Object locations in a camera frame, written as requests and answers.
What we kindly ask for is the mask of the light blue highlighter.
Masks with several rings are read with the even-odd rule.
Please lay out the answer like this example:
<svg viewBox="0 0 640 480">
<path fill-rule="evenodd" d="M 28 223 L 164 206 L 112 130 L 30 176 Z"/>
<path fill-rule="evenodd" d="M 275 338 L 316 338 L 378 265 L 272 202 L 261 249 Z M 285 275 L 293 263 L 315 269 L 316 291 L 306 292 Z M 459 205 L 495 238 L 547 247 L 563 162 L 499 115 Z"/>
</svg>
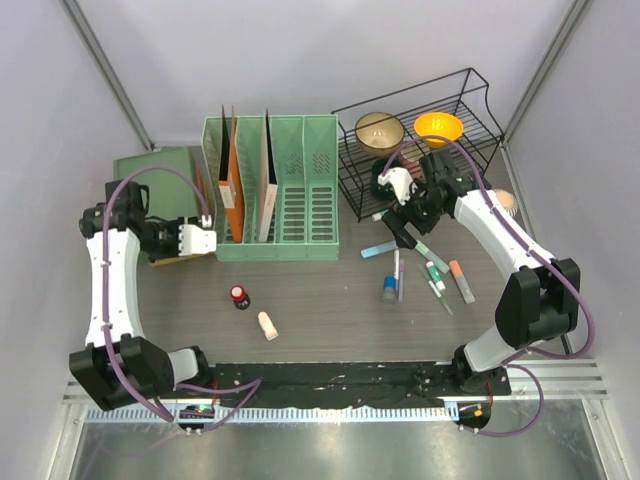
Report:
<svg viewBox="0 0 640 480">
<path fill-rule="evenodd" d="M 360 255 L 363 259 L 368 259 L 368 258 L 372 258 L 375 257 L 377 255 L 381 255 L 387 252 L 391 252 L 393 250 L 395 250 L 397 248 L 397 244 L 394 240 L 383 243 L 383 244 L 379 244 L 379 245 L 375 245 L 375 246 L 371 246 L 365 249 L 362 249 L 360 251 Z"/>
</svg>

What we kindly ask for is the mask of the white folder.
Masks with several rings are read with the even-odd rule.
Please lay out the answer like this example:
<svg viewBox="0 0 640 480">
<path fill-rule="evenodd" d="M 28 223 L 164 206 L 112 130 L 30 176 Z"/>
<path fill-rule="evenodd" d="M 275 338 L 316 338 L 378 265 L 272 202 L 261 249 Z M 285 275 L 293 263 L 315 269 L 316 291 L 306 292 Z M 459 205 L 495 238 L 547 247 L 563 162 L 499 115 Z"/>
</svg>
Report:
<svg viewBox="0 0 640 480">
<path fill-rule="evenodd" d="M 258 186 L 256 240 L 264 243 L 269 237 L 278 191 L 268 111 L 265 111 L 262 125 L 260 177 Z"/>
</svg>

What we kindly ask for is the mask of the green highlighter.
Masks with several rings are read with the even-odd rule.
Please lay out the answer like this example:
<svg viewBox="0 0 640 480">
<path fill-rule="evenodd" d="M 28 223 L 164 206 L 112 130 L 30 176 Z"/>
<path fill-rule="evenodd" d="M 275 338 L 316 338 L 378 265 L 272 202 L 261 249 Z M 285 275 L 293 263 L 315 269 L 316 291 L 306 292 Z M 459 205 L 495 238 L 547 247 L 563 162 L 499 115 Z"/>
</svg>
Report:
<svg viewBox="0 0 640 480">
<path fill-rule="evenodd" d="M 415 250 L 421 254 L 428 261 L 432 262 L 435 267 L 441 271 L 442 273 L 448 273 L 450 271 L 450 267 L 447 262 L 442 260 L 438 255 L 436 255 L 431 249 L 429 249 L 424 243 L 417 241 Z"/>
</svg>

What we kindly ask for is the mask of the orange folder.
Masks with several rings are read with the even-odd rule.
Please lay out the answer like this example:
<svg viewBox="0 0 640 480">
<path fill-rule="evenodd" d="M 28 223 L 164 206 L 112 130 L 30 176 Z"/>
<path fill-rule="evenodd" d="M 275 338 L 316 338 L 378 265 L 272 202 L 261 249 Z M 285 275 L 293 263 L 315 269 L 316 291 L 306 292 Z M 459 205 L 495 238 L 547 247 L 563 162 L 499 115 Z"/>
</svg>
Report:
<svg viewBox="0 0 640 480">
<path fill-rule="evenodd" d="M 234 107 L 221 116 L 221 153 L 218 187 L 226 211 L 232 240 L 242 243 L 244 237 L 245 202 L 236 146 L 237 116 Z"/>
</svg>

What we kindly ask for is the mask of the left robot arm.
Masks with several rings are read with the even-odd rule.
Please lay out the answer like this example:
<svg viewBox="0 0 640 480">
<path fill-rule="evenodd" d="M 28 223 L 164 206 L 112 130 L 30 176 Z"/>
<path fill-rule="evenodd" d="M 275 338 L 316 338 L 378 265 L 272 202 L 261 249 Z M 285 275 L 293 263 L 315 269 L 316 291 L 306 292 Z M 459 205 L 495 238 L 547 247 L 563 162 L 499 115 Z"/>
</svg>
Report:
<svg viewBox="0 0 640 480">
<path fill-rule="evenodd" d="M 148 186 L 111 181 L 105 201 L 79 221 L 91 260 L 89 330 L 82 350 L 69 356 L 74 379 L 104 411 L 174 392 L 205 397 L 213 385 L 197 346 L 167 352 L 145 338 L 138 306 L 140 255 L 152 261 L 208 254 L 217 237 L 210 214 L 163 220 L 149 214 Z"/>
</svg>

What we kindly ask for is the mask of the drawer box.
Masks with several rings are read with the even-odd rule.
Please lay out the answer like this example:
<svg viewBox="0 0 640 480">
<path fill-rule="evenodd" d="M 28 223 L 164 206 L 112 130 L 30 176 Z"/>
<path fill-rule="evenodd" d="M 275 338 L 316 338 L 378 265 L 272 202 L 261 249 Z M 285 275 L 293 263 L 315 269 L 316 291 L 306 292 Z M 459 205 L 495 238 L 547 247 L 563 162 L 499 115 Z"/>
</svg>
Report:
<svg viewBox="0 0 640 480">
<path fill-rule="evenodd" d="M 139 256 L 151 263 L 204 256 L 149 258 L 144 252 L 147 218 L 183 220 L 211 215 L 204 193 L 196 183 L 194 161 L 187 148 L 118 159 L 114 162 L 114 173 L 114 179 L 105 186 L 104 261 L 107 265 L 134 265 Z"/>
</svg>

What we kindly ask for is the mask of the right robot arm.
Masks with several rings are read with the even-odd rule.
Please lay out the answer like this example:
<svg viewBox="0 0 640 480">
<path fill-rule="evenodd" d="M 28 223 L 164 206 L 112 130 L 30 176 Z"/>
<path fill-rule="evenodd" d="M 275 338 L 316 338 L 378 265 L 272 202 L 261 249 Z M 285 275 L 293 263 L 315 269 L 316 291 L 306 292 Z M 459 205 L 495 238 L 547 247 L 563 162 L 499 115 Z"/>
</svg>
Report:
<svg viewBox="0 0 640 480">
<path fill-rule="evenodd" d="M 514 355 L 576 328 L 580 270 L 573 260 L 558 260 L 540 248 L 509 218 L 483 178 L 462 174 L 448 153 L 428 154 L 420 165 L 422 180 L 401 166 L 375 178 L 376 187 L 394 199 L 382 220 L 399 247 L 418 246 L 407 224 L 425 234 L 449 215 L 474 235 L 506 281 L 493 326 L 458 347 L 452 359 L 453 386 L 472 395 Z"/>
</svg>

